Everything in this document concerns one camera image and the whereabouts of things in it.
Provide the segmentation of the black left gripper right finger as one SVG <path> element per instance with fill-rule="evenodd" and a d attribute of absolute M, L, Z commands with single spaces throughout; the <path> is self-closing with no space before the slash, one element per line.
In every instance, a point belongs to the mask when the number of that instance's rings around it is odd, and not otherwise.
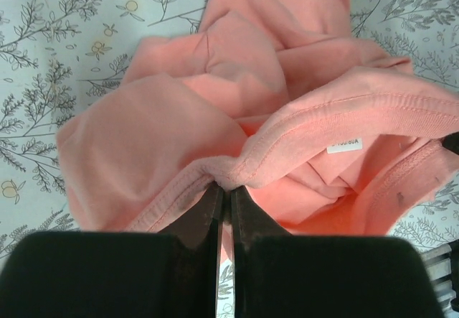
<path fill-rule="evenodd" d="M 419 253 L 392 237 L 293 235 L 229 196 L 236 317 L 441 317 Z"/>

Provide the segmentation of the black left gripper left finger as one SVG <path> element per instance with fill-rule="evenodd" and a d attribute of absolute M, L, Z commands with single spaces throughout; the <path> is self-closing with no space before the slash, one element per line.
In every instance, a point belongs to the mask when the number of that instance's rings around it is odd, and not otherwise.
<path fill-rule="evenodd" d="M 157 233 L 35 232 L 1 272 L 3 317 L 214 317 L 224 191 Z"/>

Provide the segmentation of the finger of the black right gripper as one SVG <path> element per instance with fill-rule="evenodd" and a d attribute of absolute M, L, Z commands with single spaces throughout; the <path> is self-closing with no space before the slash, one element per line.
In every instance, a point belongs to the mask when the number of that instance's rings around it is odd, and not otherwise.
<path fill-rule="evenodd" d="M 443 147 L 459 155 L 459 134 L 450 134 L 443 139 Z"/>

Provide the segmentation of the salmon pink t shirt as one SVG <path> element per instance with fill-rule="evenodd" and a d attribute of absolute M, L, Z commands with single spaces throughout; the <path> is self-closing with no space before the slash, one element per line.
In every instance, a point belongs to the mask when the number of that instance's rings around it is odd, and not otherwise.
<path fill-rule="evenodd" d="M 385 235 L 457 172 L 457 130 L 458 95 L 353 37 L 350 0 L 209 0 L 57 150 L 84 230 L 159 231 L 216 182 L 296 235 Z"/>

